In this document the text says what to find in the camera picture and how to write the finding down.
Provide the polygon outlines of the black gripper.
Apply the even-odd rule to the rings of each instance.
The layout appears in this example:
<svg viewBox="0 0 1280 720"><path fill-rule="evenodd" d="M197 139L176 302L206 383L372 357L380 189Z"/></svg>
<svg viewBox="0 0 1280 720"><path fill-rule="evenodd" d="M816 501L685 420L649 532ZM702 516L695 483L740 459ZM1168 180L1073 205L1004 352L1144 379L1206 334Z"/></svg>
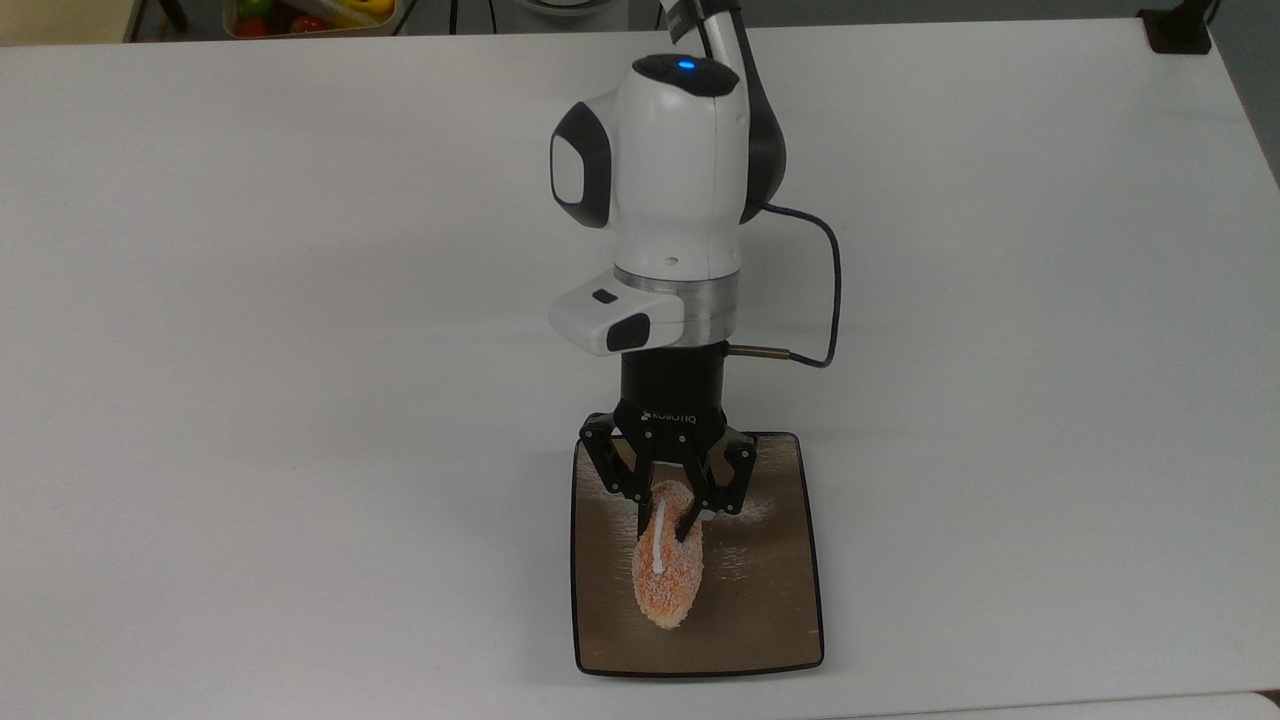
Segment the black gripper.
<svg viewBox="0 0 1280 720"><path fill-rule="evenodd" d="M727 348L722 341L622 354L617 423L611 413L594 413L580 427L580 443L604 488L635 502L636 537L646 532L652 519L655 460L681 462L692 492L675 527L677 542L687 539L704 512L737 515L742 510L758 447L754 436L726 428L722 389ZM634 452L631 466L616 447L617 430ZM723 486L707 461L721 441L732 471Z"/></svg>

